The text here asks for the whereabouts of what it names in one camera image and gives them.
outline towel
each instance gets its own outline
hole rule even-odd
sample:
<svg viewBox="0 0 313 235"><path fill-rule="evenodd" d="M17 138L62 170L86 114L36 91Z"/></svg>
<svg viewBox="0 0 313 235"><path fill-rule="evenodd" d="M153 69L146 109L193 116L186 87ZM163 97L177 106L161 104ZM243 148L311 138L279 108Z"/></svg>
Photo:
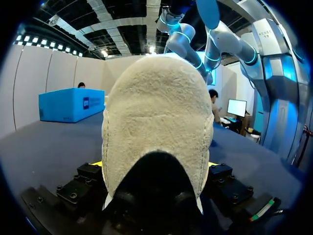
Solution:
<svg viewBox="0 0 313 235"><path fill-rule="evenodd" d="M206 84L191 64L166 55L136 61L114 84L103 115L102 173L111 197L132 166L156 150L178 159L199 197L214 116Z"/></svg>

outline computer monitor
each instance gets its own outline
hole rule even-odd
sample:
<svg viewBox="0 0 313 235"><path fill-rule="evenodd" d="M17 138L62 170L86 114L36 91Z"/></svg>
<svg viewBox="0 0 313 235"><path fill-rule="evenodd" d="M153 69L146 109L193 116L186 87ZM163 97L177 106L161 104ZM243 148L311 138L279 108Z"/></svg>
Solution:
<svg viewBox="0 0 313 235"><path fill-rule="evenodd" d="M229 99L227 112L229 114L245 117L246 100Z"/></svg>

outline white partition wall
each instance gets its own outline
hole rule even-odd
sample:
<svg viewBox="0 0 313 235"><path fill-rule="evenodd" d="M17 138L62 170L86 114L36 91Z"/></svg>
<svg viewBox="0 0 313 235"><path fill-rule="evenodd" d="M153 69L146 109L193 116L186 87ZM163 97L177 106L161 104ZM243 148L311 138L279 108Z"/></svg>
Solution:
<svg viewBox="0 0 313 235"><path fill-rule="evenodd" d="M237 92L236 99L246 100L246 110L248 113L253 113L254 89L249 83L249 80L243 75L240 69L240 63L236 62L226 66L237 74Z"/></svg>
<svg viewBox="0 0 313 235"><path fill-rule="evenodd" d="M210 90L210 89L214 89L217 91L217 93L219 94L219 98L216 100L216 105L218 107L221 107L222 106L222 100L221 100L221 97L222 97L222 87L223 87L223 66L218 66L216 69L215 69L215 85L212 86L212 85L208 85L206 86L207 87L207 90Z"/></svg>
<svg viewBox="0 0 313 235"><path fill-rule="evenodd" d="M52 50L24 47L16 73L14 116L16 129L39 120L38 94L45 93Z"/></svg>
<svg viewBox="0 0 313 235"><path fill-rule="evenodd" d="M104 60L79 57L77 59L74 87L77 87L80 82L84 82L86 88L102 90L104 67Z"/></svg>
<svg viewBox="0 0 313 235"><path fill-rule="evenodd" d="M117 81L118 77L115 77L111 70L108 67L108 64L105 63L103 67L102 73L102 83L101 89L104 90L105 95L109 95L112 87L114 86L115 82Z"/></svg>
<svg viewBox="0 0 313 235"><path fill-rule="evenodd" d="M23 47L19 45L12 46L0 74L0 139L15 131L13 89Z"/></svg>
<svg viewBox="0 0 313 235"><path fill-rule="evenodd" d="M120 75L137 60L143 58L144 55L134 55L118 59L106 60L106 65L110 70L112 76L117 80Z"/></svg>
<svg viewBox="0 0 313 235"><path fill-rule="evenodd" d="M53 51L45 91L51 92L73 87L76 62L77 56Z"/></svg>
<svg viewBox="0 0 313 235"><path fill-rule="evenodd" d="M229 116L227 113L228 108L228 100L229 99L236 99L237 94L237 74L233 72L232 70L228 69L226 66L220 66L222 67L222 77L223 77L223 83L222 83L222 95L221 98L219 98L221 105L223 109L220 111L220 115L222 117Z"/></svg>

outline robotic arm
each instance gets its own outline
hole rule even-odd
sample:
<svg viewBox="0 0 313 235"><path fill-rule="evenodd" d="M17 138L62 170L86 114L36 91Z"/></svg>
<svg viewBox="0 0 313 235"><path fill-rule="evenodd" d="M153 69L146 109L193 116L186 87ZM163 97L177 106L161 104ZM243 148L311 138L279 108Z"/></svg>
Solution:
<svg viewBox="0 0 313 235"><path fill-rule="evenodd" d="M236 55L247 65L253 65L256 62L256 50L221 21L215 29L206 27L207 44L205 58L202 61L190 46L196 34L195 29L187 23L180 23L188 7L175 7L174 9L175 14L171 7L164 7L157 22L158 30L170 35L164 52L172 51L191 63L202 75L207 85L213 82L211 72L220 65L222 52Z"/></svg>
<svg viewBox="0 0 313 235"><path fill-rule="evenodd" d="M209 70L218 67L223 52L235 55L247 65L253 65L257 61L256 49L234 34L222 21L215 29L211 30L207 27L205 29L207 44L204 63Z"/></svg>

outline blue box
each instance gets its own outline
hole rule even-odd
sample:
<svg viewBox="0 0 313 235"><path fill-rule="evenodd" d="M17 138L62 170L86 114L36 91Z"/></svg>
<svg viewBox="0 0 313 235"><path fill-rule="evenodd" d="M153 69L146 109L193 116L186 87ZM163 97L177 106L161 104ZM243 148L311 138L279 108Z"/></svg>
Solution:
<svg viewBox="0 0 313 235"><path fill-rule="evenodd" d="M104 91L82 88L40 94L40 121L78 122L103 111L104 96Z"/></svg>

